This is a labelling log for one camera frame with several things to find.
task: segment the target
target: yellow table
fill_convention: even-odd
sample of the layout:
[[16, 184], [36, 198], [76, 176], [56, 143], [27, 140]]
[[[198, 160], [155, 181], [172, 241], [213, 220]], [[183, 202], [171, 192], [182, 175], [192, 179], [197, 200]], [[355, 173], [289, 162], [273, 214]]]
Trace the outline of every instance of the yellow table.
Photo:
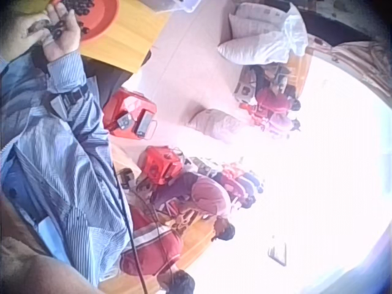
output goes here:
[[[20, 0], [25, 13], [39, 12], [48, 0]], [[139, 0], [120, 0], [116, 21], [97, 40], [81, 46], [81, 53], [135, 73], [164, 28], [169, 13], [154, 13]]]

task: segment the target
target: black cable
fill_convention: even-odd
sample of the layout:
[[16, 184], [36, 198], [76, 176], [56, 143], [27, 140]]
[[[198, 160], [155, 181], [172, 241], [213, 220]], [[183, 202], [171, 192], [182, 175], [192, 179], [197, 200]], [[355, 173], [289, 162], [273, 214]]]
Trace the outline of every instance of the black cable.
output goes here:
[[141, 273], [139, 257], [137, 255], [137, 250], [136, 250], [136, 247], [135, 247], [135, 242], [134, 242], [134, 237], [132, 235], [132, 230], [130, 229], [129, 220], [128, 220], [128, 216], [127, 216], [127, 211], [125, 209], [123, 190], [121, 189], [121, 185], [120, 185], [120, 183], [118, 181], [117, 172], [116, 172], [114, 164], [113, 164], [113, 172], [115, 173], [117, 188], [118, 188], [119, 196], [120, 196], [120, 199], [121, 199], [122, 213], [124, 214], [125, 224], [126, 224], [127, 229], [128, 229], [128, 234], [129, 234], [129, 238], [130, 238], [130, 244], [131, 244], [132, 249], [133, 249], [132, 252], [134, 254], [134, 259], [135, 259], [135, 263], [136, 263], [137, 273], [139, 275], [140, 283], [141, 283], [141, 286], [143, 287], [144, 294], [148, 294], [147, 287], [146, 287], [146, 282], [145, 282], [145, 279], [143, 277], [143, 274]]
[[[148, 209], [148, 211], [149, 211], [149, 213], [155, 223], [155, 226], [156, 226], [156, 230], [157, 230], [158, 238], [159, 238], [159, 244], [160, 244], [160, 251], [162, 252], [162, 255], [165, 257], [166, 264], [169, 264], [168, 254], [165, 250], [164, 242], [162, 241], [162, 236], [160, 234], [159, 227], [158, 227], [158, 224], [160, 223], [160, 221], [158, 219], [158, 215], [157, 215], [155, 209], [151, 209], [148, 206], [148, 204], [146, 203], [146, 200], [144, 200], [143, 197], [137, 193], [137, 189], [133, 190], [132, 193], [134, 195], [136, 195], [141, 200], [141, 202], [143, 202], [143, 204], [147, 207], [147, 209]], [[170, 279], [171, 279], [171, 282], [173, 283], [174, 278], [173, 278], [173, 271], [172, 271], [171, 267], [169, 267], [169, 271], [170, 271]]]

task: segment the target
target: hand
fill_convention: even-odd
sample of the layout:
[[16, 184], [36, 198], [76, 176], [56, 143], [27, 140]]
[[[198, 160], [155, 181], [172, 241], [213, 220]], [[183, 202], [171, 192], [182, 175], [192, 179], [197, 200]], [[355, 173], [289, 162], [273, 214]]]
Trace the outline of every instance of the hand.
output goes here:
[[79, 49], [80, 28], [76, 20], [75, 11], [67, 11], [63, 3], [57, 4], [56, 8], [49, 4], [47, 7], [48, 16], [53, 25], [60, 20], [65, 21], [65, 28], [58, 40], [54, 40], [52, 35], [43, 42], [43, 52], [49, 62], [53, 62], [63, 56]]
[[44, 13], [10, 17], [12, 23], [1, 29], [0, 54], [6, 61], [12, 61], [25, 53], [38, 41], [48, 35], [47, 29], [29, 33], [28, 29], [37, 21], [49, 20]]

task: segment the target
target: red plate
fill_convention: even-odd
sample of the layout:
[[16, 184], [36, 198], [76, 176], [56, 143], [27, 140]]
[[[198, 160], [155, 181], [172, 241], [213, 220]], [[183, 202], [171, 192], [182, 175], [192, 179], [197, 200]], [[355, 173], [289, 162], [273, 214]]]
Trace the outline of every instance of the red plate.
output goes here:
[[[55, 5], [59, 2], [61, 0], [53, 0], [52, 4]], [[90, 29], [81, 38], [83, 43], [94, 40], [102, 35], [116, 20], [118, 14], [119, 0], [94, 0], [94, 4], [94, 7], [89, 8], [90, 13], [88, 15], [76, 15], [77, 20], [82, 21], [83, 26]]]

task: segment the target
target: striped shirt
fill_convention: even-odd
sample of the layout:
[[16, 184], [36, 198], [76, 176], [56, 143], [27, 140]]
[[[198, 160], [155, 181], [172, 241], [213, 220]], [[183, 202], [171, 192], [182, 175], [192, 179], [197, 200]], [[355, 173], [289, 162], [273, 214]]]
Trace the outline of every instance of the striped shirt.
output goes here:
[[[10, 64], [0, 60], [1, 184], [17, 162], [35, 211], [52, 219], [72, 266], [97, 286], [129, 242], [108, 132], [90, 90], [66, 109], [65, 119], [49, 106], [58, 93], [86, 84], [79, 52], [50, 63], [48, 71], [35, 68], [30, 54]], [[15, 197], [9, 198], [24, 220], [37, 225]]]

